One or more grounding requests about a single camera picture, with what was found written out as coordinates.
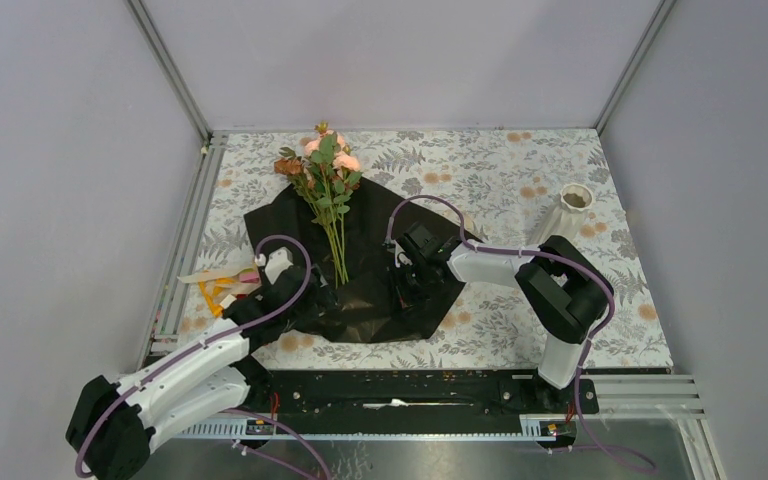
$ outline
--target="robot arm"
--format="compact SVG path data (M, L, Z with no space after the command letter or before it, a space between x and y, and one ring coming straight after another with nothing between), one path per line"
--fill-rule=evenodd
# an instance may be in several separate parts
M601 288L573 267L546 258L475 251L451 238L445 242L415 224L397 240L397 288L408 294L447 274L464 283L487 282L519 288L549 333L538 374L556 389L566 388L575 375L584 340L599 324L608 299ZM542 245L497 248L490 251L541 250L571 260L610 284L564 237L552 236Z
M224 318L198 338L116 382L98 376L84 386L66 432L66 440L76 451L102 412L118 405L83 458L96 478L130 478L157 448L182 430L266 391L266 371L249 354L277 340L295 322L335 303L333 291L314 268L311 282L304 285L305 293L291 310L274 321L226 334L276 311L303 287L305 271L289 257L289 251L282 248L262 261L264 285L230 303Z

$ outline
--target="dried flower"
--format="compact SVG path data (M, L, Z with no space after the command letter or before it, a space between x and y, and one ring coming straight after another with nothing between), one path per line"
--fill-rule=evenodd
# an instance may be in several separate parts
M289 160L286 158L282 158L280 160L276 160L273 167L275 168L275 173L280 173L282 175L287 174L287 164L290 163Z
M360 162L357 158L340 151L337 152L337 156L334 157L334 168L340 167L357 172L360 170Z
M274 168L275 173L281 173L284 175L298 175L302 173L302 170L304 169L302 162L297 158L282 158L280 160L276 160Z

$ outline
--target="floral tablecloth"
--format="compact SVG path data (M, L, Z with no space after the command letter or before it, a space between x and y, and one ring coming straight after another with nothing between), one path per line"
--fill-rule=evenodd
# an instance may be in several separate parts
M589 219L573 243L616 290L617 314L595 339L588 367L672 365L625 211L594 130L463 130L342 132L365 176L404 196L442 196L470 218L470 230L496 245L525 245L530 232L569 182L595 194ZM282 146L314 135L239 133L229 137L199 249L196 270L251 264L243 214L284 187L273 173ZM426 206L454 218L443 205ZM214 321L198 288L187 293L179 343ZM428 340L334 344L285 333L255 357L269 369L530 368L546 331L521 292L468 285Z

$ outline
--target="metal floor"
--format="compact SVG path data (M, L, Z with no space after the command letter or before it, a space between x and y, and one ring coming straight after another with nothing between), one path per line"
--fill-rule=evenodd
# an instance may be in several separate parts
M590 422L605 444L633 447L652 458L661 479L692 479L677 426L669 420ZM312 442L334 480L649 479L601 452L554 453L533 443L466 441ZM590 442L586 436L578 444ZM316 461L298 443L274 441L264 452L308 472ZM175 439L149 460L134 480L295 480L299 476L266 460L241 456L228 441Z

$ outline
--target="flower bouquet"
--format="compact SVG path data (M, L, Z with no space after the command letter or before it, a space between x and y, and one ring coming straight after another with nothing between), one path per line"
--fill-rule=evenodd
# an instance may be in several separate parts
M304 147L304 156L283 147L275 162L275 172L286 175L296 193L315 215L313 223L328 235L335 281L339 286L349 281L346 270L346 214L352 192L360 187L360 162L351 156L351 147L343 136L328 130L325 122L316 126L319 137Z

